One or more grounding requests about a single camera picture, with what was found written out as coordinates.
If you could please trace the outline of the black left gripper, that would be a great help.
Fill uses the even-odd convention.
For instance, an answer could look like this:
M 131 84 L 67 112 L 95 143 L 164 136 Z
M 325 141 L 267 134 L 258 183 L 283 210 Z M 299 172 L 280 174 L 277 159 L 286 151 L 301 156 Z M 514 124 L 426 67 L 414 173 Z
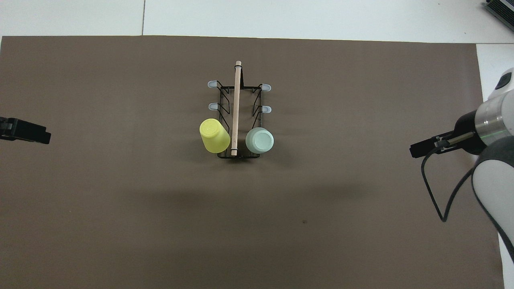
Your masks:
M 50 144 L 51 133 L 46 132 L 46 127 L 35 123 L 17 119 L 14 121 L 14 137 L 11 135 L 13 119 L 0 117 L 0 139 L 14 141 L 24 140 Z

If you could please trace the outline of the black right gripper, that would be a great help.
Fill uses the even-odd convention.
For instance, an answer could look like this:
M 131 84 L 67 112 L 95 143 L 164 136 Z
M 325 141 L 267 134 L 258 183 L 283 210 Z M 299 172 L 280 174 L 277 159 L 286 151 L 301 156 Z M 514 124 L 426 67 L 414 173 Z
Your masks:
M 466 113 L 457 119 L 452 131 L 434 136 L 429 139 L 413 143 L 410 146 L 410 155 L 414 159 L 425 157 L 430 151 L 438 147 L 439 141 L 448 141 L 456 139 L 455 143 L 447 144 L 437 154 L 443 154 L 454 150 L 462 149 L 472 155 L 479 155 L 486 148 L 485 143 L 481 140 L 475 126 L 475 116 L 477 110 Z

